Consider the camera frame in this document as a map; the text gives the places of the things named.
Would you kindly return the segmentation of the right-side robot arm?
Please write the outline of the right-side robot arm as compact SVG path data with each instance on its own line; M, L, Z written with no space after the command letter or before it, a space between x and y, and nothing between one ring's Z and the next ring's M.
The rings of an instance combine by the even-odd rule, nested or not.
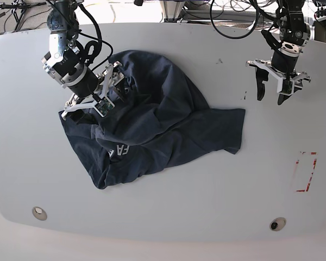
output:
M124 88L124 75L119 71L121 63L107 65L104 71L96 74L90 68L101 53L103 45L111 45L102 39L100 27L94 17L85 9L82 1L48 1L52 7L47 19L51 31L49 51L42 58L43 69L63 88L71 90L61 117L81 118L85 110L93 109L101 117L114 109L108 93L114 91L122 102L127 95ZM75 15L77 8L91 20L96 36L82 32Z

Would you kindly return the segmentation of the left-side robot arm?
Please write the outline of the left-side robot arm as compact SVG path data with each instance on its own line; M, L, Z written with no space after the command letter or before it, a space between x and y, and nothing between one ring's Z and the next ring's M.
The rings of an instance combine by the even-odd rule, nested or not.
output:
M280 40L272 35L270 29L261 31L273 50L273 55L270 60L255 59L247 62L248 66L255 68L258 101L264 98L264 82L268 81L268 76L277 80L278 105L301 90L303 81L311 81L306 72L296 71L298 58L310 40L310 27L304 21L303 5L304 1L278 2L272 26L279 29Z

